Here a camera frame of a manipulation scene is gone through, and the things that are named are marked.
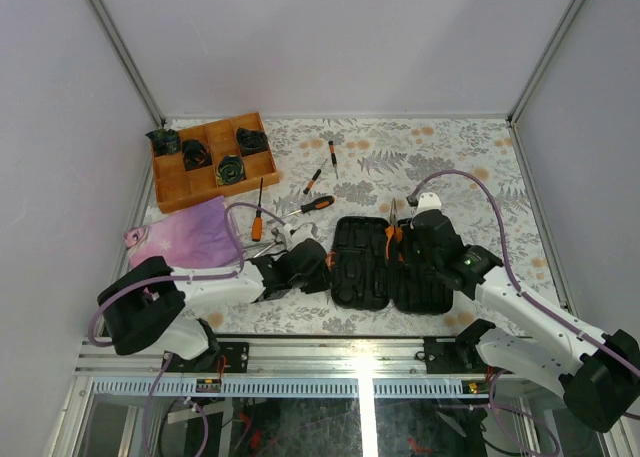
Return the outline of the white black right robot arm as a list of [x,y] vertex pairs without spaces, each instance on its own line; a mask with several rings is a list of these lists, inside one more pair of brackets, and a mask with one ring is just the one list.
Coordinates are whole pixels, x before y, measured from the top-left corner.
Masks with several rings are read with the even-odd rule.
[[508,370],[560,397],[588,428],[611,430],[639,397],[639,344],[622,329],[608,334],[549,303],[515,279],[497,256],[466,245],[437,209],[417,212],[418,240],[436,279],[500,313],[526,334],[510,337],[493,324],[474,324],[456,346],[467,371],[484,365]]

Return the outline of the claw hammer black handle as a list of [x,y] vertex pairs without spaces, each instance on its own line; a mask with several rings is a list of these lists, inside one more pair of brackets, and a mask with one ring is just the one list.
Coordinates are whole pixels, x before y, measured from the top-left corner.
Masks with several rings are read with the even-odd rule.
[[272,230],[272,240],[266,244],[259,244],[258,251],[251,259],[262,257],[269,253],[286,251],[289,247],[291,233],[289,230],[275,228]]

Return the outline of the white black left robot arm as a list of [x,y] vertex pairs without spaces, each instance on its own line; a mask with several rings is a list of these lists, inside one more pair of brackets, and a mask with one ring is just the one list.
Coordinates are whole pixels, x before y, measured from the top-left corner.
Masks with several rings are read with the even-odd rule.
[[293,289],[326,291],[331,284],[326,258],[312,238],[252,258],[237,270],[172,268],[163,257],[151,257],[99,295],[97,316],[120,356],[155,348],[208,371],[220,354],[207,322],[210,314],[222,305],[279,299]]

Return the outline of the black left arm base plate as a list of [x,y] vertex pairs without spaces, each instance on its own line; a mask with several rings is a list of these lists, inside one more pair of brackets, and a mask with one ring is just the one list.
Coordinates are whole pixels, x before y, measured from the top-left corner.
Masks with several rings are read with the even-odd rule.
[[222,342],[217,348],[207,350],[199,357],[196,365],[198,372],[246,373],[249,363],[250,344],[248,342]]

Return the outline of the black plastic tool case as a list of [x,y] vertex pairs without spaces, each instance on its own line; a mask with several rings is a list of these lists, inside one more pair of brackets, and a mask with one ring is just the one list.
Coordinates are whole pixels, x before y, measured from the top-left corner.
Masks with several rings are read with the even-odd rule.
[[453,291],[440,282],[419,243],[403,238],[399,261],[387,261],[387,220],[347,216],[338,220],[330,255],[331,298],[340,307],[379,311],[390,303],[408,314],[438,315],[451,310]]

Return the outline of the orange black needle-nose pliers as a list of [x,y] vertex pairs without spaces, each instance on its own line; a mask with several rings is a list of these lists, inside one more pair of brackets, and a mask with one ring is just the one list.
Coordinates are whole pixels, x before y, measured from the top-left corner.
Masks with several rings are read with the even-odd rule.
[[397,218],[396,200],[393,199],[390,205],[388,226],[385,229],[385,260],[387,263],[402,261],[401,244],[403,231]]

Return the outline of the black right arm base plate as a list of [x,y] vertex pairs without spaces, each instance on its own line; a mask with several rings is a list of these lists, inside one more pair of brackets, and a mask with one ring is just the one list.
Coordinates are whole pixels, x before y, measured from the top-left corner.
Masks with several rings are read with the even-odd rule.
[[424,337],[423,351],[429,374],[479,374],[486,364],[472,342],[457,337]]

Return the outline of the purple cloth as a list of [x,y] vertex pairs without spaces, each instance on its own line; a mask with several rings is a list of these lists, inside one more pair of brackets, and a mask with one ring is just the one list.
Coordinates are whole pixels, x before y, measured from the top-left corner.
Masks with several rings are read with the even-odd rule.
[[162,220],[129,230],[124,236],[131,267],[163,257],[171,267],[223,267],[238,258],[225,223],[223,197],[177,211]]

